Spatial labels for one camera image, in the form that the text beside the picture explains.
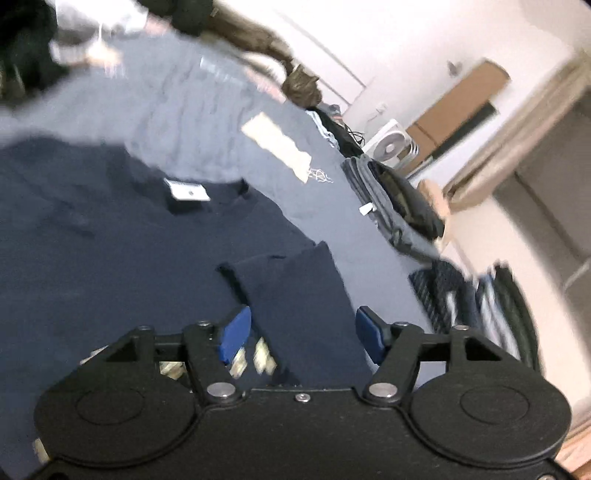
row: metal screw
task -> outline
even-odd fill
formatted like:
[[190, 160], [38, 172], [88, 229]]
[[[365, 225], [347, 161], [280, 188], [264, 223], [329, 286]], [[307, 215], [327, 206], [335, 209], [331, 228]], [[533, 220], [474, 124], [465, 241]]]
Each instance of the metal screw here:
[[398, 393], [398, 388], [391, 383], [374, 383], [369, 386], [369, 393], [374, 397], [391, 398]]
[[300, 403], [308, 403], [310, 400], [312, 400], [312, 397], [307, 393], [298, 393], [295, 396], [295, 401]]
[[207, 393], [216, 398], [228, 398], [234, 395], [236, 387], [231, 383], [218, 382], [212, 383], [207, 388]]

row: person's hand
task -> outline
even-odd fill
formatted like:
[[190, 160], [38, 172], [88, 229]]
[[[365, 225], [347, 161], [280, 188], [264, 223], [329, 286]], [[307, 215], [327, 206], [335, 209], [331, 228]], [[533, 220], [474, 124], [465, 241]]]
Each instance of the person's hand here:
[[94, 42], [86, 53], [86, 61], [93, 67], [111, 69], [121, 64], [123, 55], [119, 50], [109, 47], [104, 41]]
[[155, 17], [154, 15], [148, 15], [146, 25], [144, 26], [144, 31], [148, 35], [152, 35], [153, 37], [159, 37], [161, 35], [164, 35], [169, 28], [170, 23], [168, 23], [166, 20], [162, 20], [161, 18]]

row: cardboard box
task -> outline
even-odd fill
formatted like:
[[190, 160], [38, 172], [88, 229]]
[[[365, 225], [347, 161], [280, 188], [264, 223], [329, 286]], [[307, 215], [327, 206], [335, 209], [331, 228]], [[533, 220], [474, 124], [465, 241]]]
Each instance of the cardboard box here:
[[418, 145], [418, 155], [410, 163], [400, 169], [402, 175], [409, 175], [437, 148], [435, 142], [423, 132], [416, 124], [412, 124], [406, 129], [406, 132]]
[[500, 92], [509, 80], [507, 72], [490, 60], [474, 68], [407, 128], [408, 134], [418, 144], [420, 153], [402, 172], [409, 174], [417, 168], [491, 97]]

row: blue gripper pad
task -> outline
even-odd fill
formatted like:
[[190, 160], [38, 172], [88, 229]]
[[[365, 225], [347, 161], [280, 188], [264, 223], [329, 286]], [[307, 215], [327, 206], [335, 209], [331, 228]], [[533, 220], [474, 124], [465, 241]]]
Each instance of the blue gripper pad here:
[[384, 361], [386, 350], [392, 345], [390, 325], [372, 309], [363, 306], [355, 314], [355, 330], [371, 360], [380, 365]]
[[242, 306], [234, 310], [230, 318], [219, 329], [219, 356], [225, 364], [234, 360], [238, 350], [246, 343], [251, 332], [251, 308]]

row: circular disc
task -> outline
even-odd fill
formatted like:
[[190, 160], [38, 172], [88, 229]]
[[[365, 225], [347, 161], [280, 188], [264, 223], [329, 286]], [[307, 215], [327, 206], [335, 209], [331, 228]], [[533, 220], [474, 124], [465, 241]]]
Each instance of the circular disc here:
[[438, 449], [478, 466], [523, 465], [553, 453], [570, 425], [562, 393], [535, 372], [478, 362], [414, 394], [411, 417]]
[[396, 132], [386, 135], [374, 149], [374, 160], [383, 162], [396, 157], [404, 149], [405, 142], [403, 134]]
[[35, 425], [52, 458], [133, 465], [158, 456], [194, 419], [193, 396], [171, 378], [123, 363], [92, 373], [98, 381], [68, 377], [37, 403]]

